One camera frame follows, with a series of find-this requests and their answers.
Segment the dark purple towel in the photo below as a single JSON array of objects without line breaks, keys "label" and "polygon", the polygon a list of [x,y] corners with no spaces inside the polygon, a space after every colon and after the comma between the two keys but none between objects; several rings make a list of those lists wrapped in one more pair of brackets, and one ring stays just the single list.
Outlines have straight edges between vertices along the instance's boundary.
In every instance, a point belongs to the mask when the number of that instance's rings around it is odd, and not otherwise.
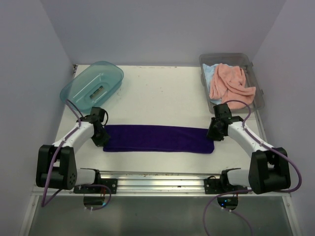
[{"label": "dark purple towel", "polygon": [[190,152],[211,154],[207,129],[163,125],[108,125],[104,152]]}]

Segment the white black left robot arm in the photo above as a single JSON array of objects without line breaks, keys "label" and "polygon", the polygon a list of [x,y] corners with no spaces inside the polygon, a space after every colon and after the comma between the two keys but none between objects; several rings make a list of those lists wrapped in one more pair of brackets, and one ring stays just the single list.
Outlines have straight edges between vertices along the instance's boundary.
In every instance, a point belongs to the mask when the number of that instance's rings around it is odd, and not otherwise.
[{"label": "white black left robot arm", "polygon": [[85,185],[91,193],[101,190],[102,180],[96,169],[76,166],[76,152],[91,139],[96,147],[104,147],[110,136],[102,122],[107,112],[93,107],[89,115],[77,120],[75,126],[60,140],[42,145],[38,151],[35,182],[38,187],[70,190]]}]

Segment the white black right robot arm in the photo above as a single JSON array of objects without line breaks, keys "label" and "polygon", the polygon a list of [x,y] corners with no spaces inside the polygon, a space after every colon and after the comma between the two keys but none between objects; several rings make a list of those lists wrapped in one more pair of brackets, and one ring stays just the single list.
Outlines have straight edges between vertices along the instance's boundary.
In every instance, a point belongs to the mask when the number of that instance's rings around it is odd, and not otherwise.
[{"label": "white black right robot arm", "polygon": [[233,116],[227,104],[214,106],[215,116],[211,118],[207,137],[222,141],[230,137],[250,158],[248,169],[234,168],[220,174],[221,191],[251,189],[256,194],[281,191],[291,186],[287,152],[275,148],[254,134],[240,116]]}]

